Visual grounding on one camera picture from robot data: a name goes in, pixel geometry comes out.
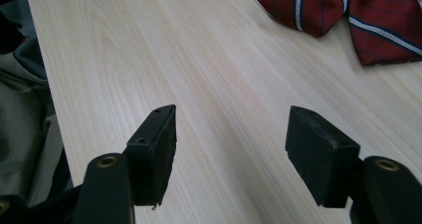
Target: wooden table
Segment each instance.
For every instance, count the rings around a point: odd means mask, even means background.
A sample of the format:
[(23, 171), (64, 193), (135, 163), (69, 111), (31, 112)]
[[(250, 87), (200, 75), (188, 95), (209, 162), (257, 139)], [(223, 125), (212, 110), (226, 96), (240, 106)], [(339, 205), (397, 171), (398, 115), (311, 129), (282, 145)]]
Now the wooden table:
[(349, 223), (315, 206), (288, 160), (292, 105), (422, 180), (422, 64), (362, 68), (345, 19), (314, 39), (257, 0), (29, 1), (75, 184), (177, 105), (164, 202), (137, 207), (139, 223)]

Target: red striped tie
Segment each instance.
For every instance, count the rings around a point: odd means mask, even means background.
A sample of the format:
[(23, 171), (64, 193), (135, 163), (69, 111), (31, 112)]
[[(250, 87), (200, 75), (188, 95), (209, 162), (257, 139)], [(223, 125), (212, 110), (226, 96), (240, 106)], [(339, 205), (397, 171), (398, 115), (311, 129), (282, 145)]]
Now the red striped tie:
[(363, 66), (422, 60), (418, 0), (258, 0), (282, 24), (323, 36), (345, 11)]

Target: gray fabric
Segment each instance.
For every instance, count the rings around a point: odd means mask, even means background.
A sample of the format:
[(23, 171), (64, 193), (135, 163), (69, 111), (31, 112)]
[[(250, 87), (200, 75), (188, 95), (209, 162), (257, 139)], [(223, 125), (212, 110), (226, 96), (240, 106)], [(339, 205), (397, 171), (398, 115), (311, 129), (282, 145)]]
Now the gray fabric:
[(49, 196), (56, 166), (63, 150), (62, 136), (56, 115), (47, 117), (46, 122), (49, 124), (49, 130), (28, 194), (27, 202), (30, 206), (46, 200)]
[(29, 38), (28, 41), (18, 47), (15, 50), (14, 56), (16, 60), (31, 74), (43, 80), (47, 79), (37, 37)]
[(0, 55), (0, 195), (17, 194), (32, 203), (47, 198), (49, 188), (40, 188), (39, 181), (51, 182), (61, 154), (50, 144), (60, 136), (51, 126), (57, 124), (54, 114), (47, 81), (25, 70), (13, 54)]
[(26, 37), (35, 37), (34, 22), (31, 16), (28, 0), (15, 0), (0, 6), (0, 12), (16, 24), (18, 30)]
[(14, 53), (16, 60), (18, 60), (25, 70), (38, 78), (46, 80), (46, 70), (28, 0), (15, 0), (3, 4), (0, 6), (0, 12), (4, 14), (9, 22), (15, 24), (24, 36), (28, 37), (28, 41), (16, 49)]

